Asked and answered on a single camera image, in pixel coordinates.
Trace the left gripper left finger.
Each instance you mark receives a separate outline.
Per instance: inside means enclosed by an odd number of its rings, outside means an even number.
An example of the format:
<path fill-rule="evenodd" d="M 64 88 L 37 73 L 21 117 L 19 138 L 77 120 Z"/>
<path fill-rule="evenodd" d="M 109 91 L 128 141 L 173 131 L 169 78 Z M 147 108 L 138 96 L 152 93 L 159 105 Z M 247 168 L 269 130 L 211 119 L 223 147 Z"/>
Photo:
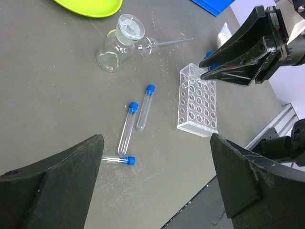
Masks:
<path fill-rule="evenodd" d="M 104 149 L 101 134 L 0 177 L 2 229 L 82 229 Z"/>

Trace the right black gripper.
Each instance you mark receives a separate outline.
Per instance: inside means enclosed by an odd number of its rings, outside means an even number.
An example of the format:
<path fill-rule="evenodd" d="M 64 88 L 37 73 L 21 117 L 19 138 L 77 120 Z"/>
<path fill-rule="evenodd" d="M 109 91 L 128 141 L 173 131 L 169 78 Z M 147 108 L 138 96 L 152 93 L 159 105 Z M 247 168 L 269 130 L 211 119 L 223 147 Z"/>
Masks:
<path fill-rule="evenodd" d="M 249 86 L 263 83 L 282 66 L 305 63 L 305 37 L 291 43 L 281 11 L 275 6 L 256 6 L 232 37 L 199 63 L 201 68 L 218 66 L 201 75 L 202 80 Z"/>

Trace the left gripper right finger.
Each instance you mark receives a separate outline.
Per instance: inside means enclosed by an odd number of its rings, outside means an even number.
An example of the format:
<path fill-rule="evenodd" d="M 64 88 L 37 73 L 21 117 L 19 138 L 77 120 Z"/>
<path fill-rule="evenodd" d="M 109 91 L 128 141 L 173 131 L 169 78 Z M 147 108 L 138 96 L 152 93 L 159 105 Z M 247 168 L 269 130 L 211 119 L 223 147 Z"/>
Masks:
<path fill-rule="evenodd" d="M 227 217 L 235 229 L 303 229 L 305 173 L 219 134 L 210 139 Z"/>

